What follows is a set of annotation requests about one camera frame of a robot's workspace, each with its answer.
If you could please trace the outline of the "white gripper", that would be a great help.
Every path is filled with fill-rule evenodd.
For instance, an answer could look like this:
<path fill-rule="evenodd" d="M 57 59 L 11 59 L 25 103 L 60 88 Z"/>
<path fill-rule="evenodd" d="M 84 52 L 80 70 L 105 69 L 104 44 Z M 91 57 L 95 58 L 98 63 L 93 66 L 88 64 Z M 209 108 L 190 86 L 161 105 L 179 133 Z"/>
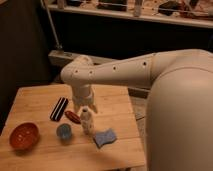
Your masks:
<path fill-rule="evenodd" d="M 98 113 L 98 109 L 94 103 L 94 93 L 90 85 L 72 87 L 72 100 L 74 112 L 77 114 L 80 106 L 89 106 L 89 108 Z"/>

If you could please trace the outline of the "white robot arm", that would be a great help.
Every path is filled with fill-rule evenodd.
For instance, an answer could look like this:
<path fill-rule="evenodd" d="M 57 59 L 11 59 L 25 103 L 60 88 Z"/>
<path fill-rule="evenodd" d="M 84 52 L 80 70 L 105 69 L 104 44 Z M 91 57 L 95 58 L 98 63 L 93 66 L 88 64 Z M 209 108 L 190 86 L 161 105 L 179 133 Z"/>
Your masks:
<path fill-rule="evenodd" d="M 93 84 L 149 90 L 149 171 L 213 171 L 213 53 L 185 49 L 95 65 L 81 55 L 61 71 L 79 106 L 94 101 Z"/>

